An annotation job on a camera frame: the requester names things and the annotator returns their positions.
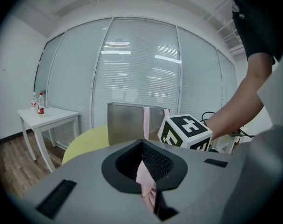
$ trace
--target person's arm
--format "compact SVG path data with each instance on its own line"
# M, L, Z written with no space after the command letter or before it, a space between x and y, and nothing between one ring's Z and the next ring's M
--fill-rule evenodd
M236 131L251 121L263 108L257 91L272 72L272 57L255 53L248 58L248 72L232 99L206 124L213 131L212 139Z

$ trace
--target wooden floor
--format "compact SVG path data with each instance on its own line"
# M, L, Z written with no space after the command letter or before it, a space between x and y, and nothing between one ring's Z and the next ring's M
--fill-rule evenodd
M5 191L19 197L23 197L27 190L50 174L34 133L29 133L28 139L37 158L36 161L31 158L23 136L0 145L0 182ZM58 168L62 165L65 151L53 147L48 139L44 138L44 142L53 165Z

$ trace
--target yellow chair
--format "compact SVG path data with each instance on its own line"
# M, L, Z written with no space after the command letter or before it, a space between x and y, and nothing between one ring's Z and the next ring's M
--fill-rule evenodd
M65 164L78 155L108 146L107 125L91 129L73 140L64 154L62 164Z

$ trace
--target white cube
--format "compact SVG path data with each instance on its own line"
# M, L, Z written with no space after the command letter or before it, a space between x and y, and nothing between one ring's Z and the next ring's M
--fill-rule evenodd
M193 116L180 114L164 117L158 137L162 143L207 151L212 131Z

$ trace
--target black slot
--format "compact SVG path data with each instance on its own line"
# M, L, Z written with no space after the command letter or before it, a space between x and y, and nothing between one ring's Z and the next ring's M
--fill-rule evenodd
M62 180L45 200L37 206L37 211L52 219L62 207L75 186L76 182Z
M225 168L228 164L228 162L219 161L219 160L215 160L215 159L206 159L204 162L215 165L215 166L219 166L219 167L222 167L222 168Z

